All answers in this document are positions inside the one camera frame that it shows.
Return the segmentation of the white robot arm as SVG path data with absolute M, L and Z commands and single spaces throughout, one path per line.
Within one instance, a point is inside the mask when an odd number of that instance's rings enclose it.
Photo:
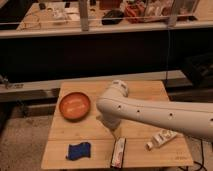
M 115 130 L 126 119 L 213 142 L 213 103 L 139 100 L 128 93 L 125 82 L 114 80 L 97 99 L 107 128 Z

